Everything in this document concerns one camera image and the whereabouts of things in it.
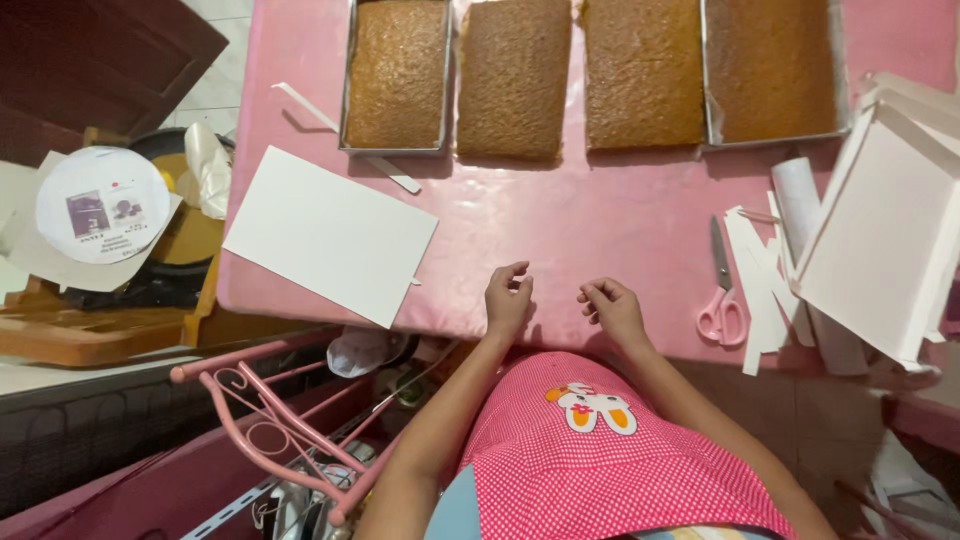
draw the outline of pink scissors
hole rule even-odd
[[[720,224],[716,216],[710,220],[710,245],[713,248],[713,263],[717,269],[717,287],[713,300],[697,316],[697,331],[711,341],[725,347],[743,343],[747,337],[747,321],[740,304],[733,300],[733,279],[727,263],[727,250],[720,234]],[[730,329],[728,323],[734,322],[736,328]]]

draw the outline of pink metal rack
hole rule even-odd
[[[251,347],[243,351],[184,364],[173,368],[170,372],[170,379],[173,382],[186,382],[193,379],[200,380],[210,392],[210,396],[213,398],[213,403],[217,409],[217,414],[220,416],[220,421],[223,422],[230,440],[253,463],[280,479],[289,480],[311,489],[320,490],[335,501],[336,507],[332,509],[328,515],[329,522],[334,527],[342,527],[351,510],[370,492],[373,483],[380,474],[380,470],[393,452],[394,445],[399,437],[390,443],[387,449],[370,467],[365,466],[355,457],[348,454],[344,448],[387,408],[385,405],[391,403],[393,398],[376,410],[373,410],[371,415],[347,435],[343,441],[334,443],[322,433],[311,428],[309,424],[307,424],[306,419],[329,407],[358,385],[363,384],[364,380],[362,378],[319,405],[310,408],[302,414],[297,414],[297,412],[276,396],[269,385],[272,382],[293,377],[298,373],[323,367],[326,365],[326,362],[321,361],[301,366],[297,369],[280,373],[266,379],[258,377],[250,368],[249,364],[265,356],[272,356],[277,353],[328,342],[339,333],[339,327],[336,329],[312,331]],[[237,393],[237,391],[244,390],[248,387],[256,390],[257,398],[262,406],[251,403]],[[227,396],[230,396],[258,413],[262,417],[262,420],[252,424],[246,431],[241,430],[230,414]],[[258,447],[256,443],[253,442],[254,437],[252,437],[252,434],[257,430],[278,430],[284,440],[283,447],[273,450],[265,450]],[[311,471],[307,473],[312,472],[313,474],[288,469],[271,459],[271,456],[283,453],[290,448],[291,445],[303,457],[303,461],[309,464]],[[311,457],[309,453],[311,449],[314,449],[314,452],[330,455],[352,469],[357,476],[356,482],[346,489],[334,485],[324,474],[322,470],[323,466],[318,465]]]

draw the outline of person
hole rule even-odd
[[[576,301],[625,380],[567,353],[501,370],[527,319],[528,267],[493,272],[487,333],[400,436],[357,539],[836,538],[777,458],[657,352],[621,283],[587,282]]]

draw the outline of round paper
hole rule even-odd
[[[124,148],[74,152],[43,181],[36,227],[64,255],[110,264],[136,255],[160,233],[170,194],[156,167]]]

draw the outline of cartoon rabbit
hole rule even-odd
[[[590,433],[597,425],[597,416],[603,416],[607,426],[621,435],[636,433],[636,417],[623,398],[597,394],[582,382],[551,388],[546,400],[564,409],[566,423],[574,431]]]

